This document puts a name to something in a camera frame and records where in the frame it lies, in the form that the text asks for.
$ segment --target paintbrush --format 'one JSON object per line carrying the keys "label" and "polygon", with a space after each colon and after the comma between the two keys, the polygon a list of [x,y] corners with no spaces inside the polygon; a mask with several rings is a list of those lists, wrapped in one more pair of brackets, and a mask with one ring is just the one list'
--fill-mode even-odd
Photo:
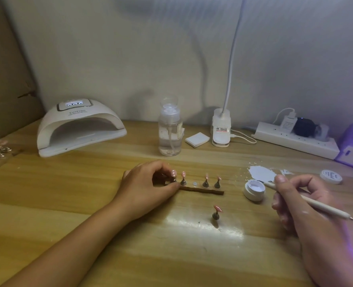
{"label": "paintbrush", "polygon": [[[276,189],[276,185],[272,182],[263,182],[260,181],[262,183],[264,183],[265,186],[272,188],[273,190],[277,190]],[[342,210],[339,210],[337,208],[331,207],[325,203],[319,202],[319,201],[315,201],[314,199],[311,199],[307,196],[301,195],[301,197],[311,206],[314,208],[317,208],[319,210],[322,210],[323,212],[329,213],[331,215],[334,215],[336,217],[342,218],[344,220],[352,220],[353,218],[351,217],[350,214],[348,214],[347,212],[344,212]]]}

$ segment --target hand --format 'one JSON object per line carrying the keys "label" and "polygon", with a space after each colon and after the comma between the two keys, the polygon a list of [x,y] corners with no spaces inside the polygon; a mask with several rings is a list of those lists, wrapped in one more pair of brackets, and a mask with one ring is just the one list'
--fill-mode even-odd
{"label": "hand", "polygon": [[277,175],[275,183],[278,192],[272,208],[286,229],[297,232],[309,275],[321,287],[352,287],[353,250],[345,221],[314,210],[297,188],[307,187],[310,193],[306,195],[314,200],[338,209],[342,206],[322,180],[313,175],[296,176],[291,181]]}
{"label": "hand", "polygon": [[171,177],[171,171],[170,166],[160,160],[125,171],[112,203],[123,210],[129,222],[140,218],[178,191],[178,182],[164,187],[153,186],[153,179]]}

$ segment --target fingernail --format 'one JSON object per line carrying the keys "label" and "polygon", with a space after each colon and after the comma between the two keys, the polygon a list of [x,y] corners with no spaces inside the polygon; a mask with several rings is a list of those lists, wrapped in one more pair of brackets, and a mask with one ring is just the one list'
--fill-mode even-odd
{"label": "fingernail", "polygon": [[279,174],[279,175],[276,175],[275,181],[278,183],[284,183],[284,182],[287,182],[288,179],[284,175]]}

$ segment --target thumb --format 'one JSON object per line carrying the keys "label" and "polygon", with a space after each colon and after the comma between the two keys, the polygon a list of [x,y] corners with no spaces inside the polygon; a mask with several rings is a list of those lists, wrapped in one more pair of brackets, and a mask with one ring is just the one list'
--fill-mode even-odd
{"label": "thumb", "polygon": [[169,185],[158,188],[158,190],[159,190],[159,193],[161,193],[161,196],[164,199],[167,199],[173,196],[178,191],[179,188],[180,188],[180,183],[173,182],[173,183],[170,183]]}
{"label": "thumb", "polygon": [[276,190],[284,198],[293,219],[302,216],[303,212],[310,213],[312,207],[301,197],[300,193],[284,175],[276,175]]}

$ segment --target white cable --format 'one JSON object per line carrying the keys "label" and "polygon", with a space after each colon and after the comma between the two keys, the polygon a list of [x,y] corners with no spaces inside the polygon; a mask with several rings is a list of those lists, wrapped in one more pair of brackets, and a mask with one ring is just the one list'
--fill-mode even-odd
{"label": "white cable", "polygon": [[224,106],[223,106],[223,110],[222,110],[222,115],[224,114],[224,111],[225,111],[226,108],[227,108],[228,99],[230,98],[231,82],[232,82],[233,56],[235,55],[236,40],[237,40],[237,37],[238,37],[238,31],[239,31],[241,19],[243,18],[243,12],[244,12],[244,7],[245,7],[245,4],[246,4],[246,1],[247,1],[247,0],[242,0],[242,1],[241,1],[239,19],[238,19],[238,23],[237,23],[237,25],[236,25],[235,35],[234,35],[233,40],[232,40],[232,47],[231,47],[231,53],[230,53],[230,64],[229,64],[229,66],[228,66],[227,92],[226,92],[226,95],[225,95],[225,100],[224,100]]}
{"label": "white cable", "polygon": [[239,134],[241,134],[241,135],[244,135],[244,136],[246,136],[247,138],[252,139],[253,141],[250,141],[250,140],[248,140],[247,138],[244,138],[244,137],[241,137],[241,136],[238,136],[238,135],[235,135],[235,134],[231,134],[231,138],[237,137],[237,138],[244,139],[244,140],[246,140],[247,142],[249,142],[249,143],[251,143],[251,144],[256,144],[256,143],[257,143],[257,141],[256,141],[255,139],[253,139],[253,138],[250,137],[250,136],[247,136],[246,134],[244,134],[244,133],[242,133],[242,132],[240,132],[240,131],[236,131],[236,130],[232,130],[232,129],[231,129],[231,131],[232,131],[232,132],[239,133]]}
{"label": "white cable", "polygon": [[285,108],[285,109],[282,109],[281,111],[279,111],[279,113],[278,113],[277,116],[276,116],[276,119],[274,120],[274,122],[273,122],[272,124],[275,124],[275,123],[276,123],[277,119],[279,118],[279,115],[280,115],[283,111],[285,111],[285,110],[293,110],[293,112],[296,112],[296,110],[293,109],[293,108]]}

